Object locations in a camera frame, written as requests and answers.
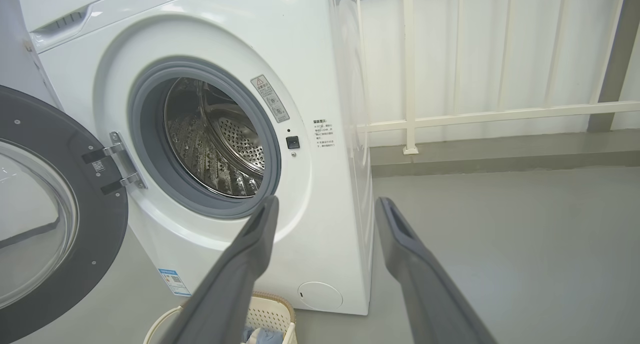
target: sticker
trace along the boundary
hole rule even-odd
[[[315,135],[315,145],[318,148],[334,147],[334,126],[327,123],[327,119],[317,119],[313,121],[313,134]]]
[[[192,296],[189,289],[187,289],[187,286],[183,283],[183,280],[178,276],[178,273],[175,270],[158,269],[158,272],[160,272],[160,275],[162,275],[166,284],[169,285],[169,289],[171,289],[173,294],[182,297]]]
[[[95,172],[102,172],[103,170],[105,170],[105,165],[103,164],[103,162],[101,160],[98,161],[94,161],[91,163],[93,168],[95,169]]]
[[[276,91],[264,75],[251,79],[251,84],[253,84],[258,93],[260,93],[260,96],[262,96],[263,100],[267,103],[267,106],[271,109],[271,113],[276,117],[278,123],[289,120],[289,113],[287,113],[278,94],[276,94]]]

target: door glass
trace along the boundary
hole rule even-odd
[[[64,260],[78,215],[49,164],[0,141],[0,308],[38,287]]]
[[[263,146],[247,114],[221,89],[179,78],[166,96],[164,127],[173,154],[206,189],[230,198],[258,192]]]

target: qr code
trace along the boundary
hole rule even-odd
[[[105,170],[105,165],[100,160],[94,161],[92,164],[93,164],[93,168],[95,169],[96,173],[102,172],[103,170]]]

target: floor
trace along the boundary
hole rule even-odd
[[[387,177],[374,194],[395,201],[499,343],[638,342],[640,168]],[[130,234],[96,290],[19,343],[141,343],[181,299]],[[413,342],[378,242],[373,267],[369,315],[297,310],[300,344]]]

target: white railing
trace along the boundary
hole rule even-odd
[[[544,117],[560,116],[580,116],[588,114],[603,114],[615,112],[635,112],[640,111],[640,101],[617,101],[598,102],[601,95],[602,85],[605,80],[608,63],[610,61],[611,50],[616,35],[618,21],[622,11],[624,0],[615,0],[613,5],[614,13],[608,27],[608,43],[605,51],[601,54],[601,66],[598,80],[595,82],[590,94],[590,101],[578,105],[554,105],[550,100],[551,93],[554,92],[558,79],[558,63],[562,51],[562,44],[567,32],[567,0],[560,0],[557,27],[553,43],[553,52],[549,66],[548,79],[544,101],[541,107],[531,107],[528,109],[505,109],[505,79],[508,77],[508,68],[512,52],[512,32],[514,17],[514,0],[507,2],[507,20],[505,25],[504,46],[502,51],[502,64],[500,69],[500,81],[498,87],[498,99],[494,105],[494,111],[480,113],[459,113],[460,107],[460,73],[461,73],[461,46],[463,40],[464,27],[464,0],[458,0],[457,4],[457,37],[455,43],[455,66],[454,66],[454,87],[453,100],[449,106],[449,114],[444,116],[416,117],[416,73],[415,73],[415,36],[414,36],[414,0],[402,0],[404,19],[404,91],[405,91],[405,119],[393,121],[380,121],[370,123],[366,128],[368,132],[384,132],[390,130],[406,130],[406,146],[404,154],[417,154],[416,148],[416,128],[460,125],[468,123],[484,123],[493,121],[510,121],[516,119],[532,119]]]

